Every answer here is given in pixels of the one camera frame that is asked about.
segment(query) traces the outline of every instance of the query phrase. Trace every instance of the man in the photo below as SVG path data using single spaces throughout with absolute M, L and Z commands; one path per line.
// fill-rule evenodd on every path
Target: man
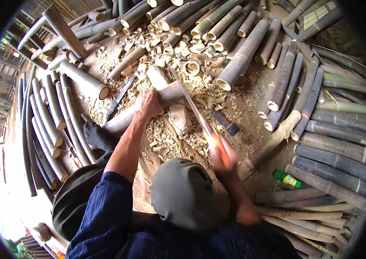
M 87 141 L 106 154 L 77 170 L 57 194 L 53 222 L 71 240 L 67 259 L 299 258 L 284 236 L 259 219 L 236 172 L 238 154 L 224 138 L 229 166 L 214 147 L 210 150 L 216 177 L 236 208 L 236 223 L 222 221 L 205 169 L 180 158 L 162 164 L 153 177 L 150 197 L 157 214 L 133 218 L 132 186 L 144 130 L 150 118 L 164 112 L 154 88 L 139 107 L 118 144 L 95 123 L 84 126 Z

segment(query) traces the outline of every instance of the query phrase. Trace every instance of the hand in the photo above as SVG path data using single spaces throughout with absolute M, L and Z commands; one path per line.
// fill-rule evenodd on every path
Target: hand
M 164 109 L 161 107 L 157 98 L 157 90 L 154 87 L 139 96 L 136 105 L 138 109 L 135 114 L 143 118 L 150 119 L 151 117 L 164 113 Z
M 214 171 L 218 179 L 227 178 L 228 176 L 237 176 L 239 154 L 232 148 L 227 140 L 220 136 L 220 140 L 228 154 L 229 163 L 225 165 L 222 161 L 219 150 L 215 146 L 210 146 L 211 159 L 214 163 Z

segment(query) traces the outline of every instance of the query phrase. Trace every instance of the blue shirt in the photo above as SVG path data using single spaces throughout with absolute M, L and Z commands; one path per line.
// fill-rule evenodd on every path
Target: blue shirt
M 265 222 L 248 228 L 222 225 L 194 235 L 158 215 L 132 226 L 132 209 L 132 184 L 117 173 L 104 173 L 66 258 L 300 258 L 286 237 Z

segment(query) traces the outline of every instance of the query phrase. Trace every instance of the plastic bottle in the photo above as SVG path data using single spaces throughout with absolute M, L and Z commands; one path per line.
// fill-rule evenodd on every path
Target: plastic bottle
M 274 178 L 276 180 L 282 181 L 284 184 L 290 184 L 295 186 L 296 188 L 300 188 L 302 183 L 300 181 L 297 181 L 295 178 L 293 178 L 291 175 L 285 173 L 284 171 L 280 169 L 275 169 L 275 171 L 272 173 Z

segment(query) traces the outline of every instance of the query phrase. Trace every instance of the foot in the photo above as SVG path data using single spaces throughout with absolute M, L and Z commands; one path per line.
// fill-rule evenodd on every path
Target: foot
M 119 141 L 93 121 L 84 123 L 84 136 L 88 144 L 105 152 L 113 152 Z

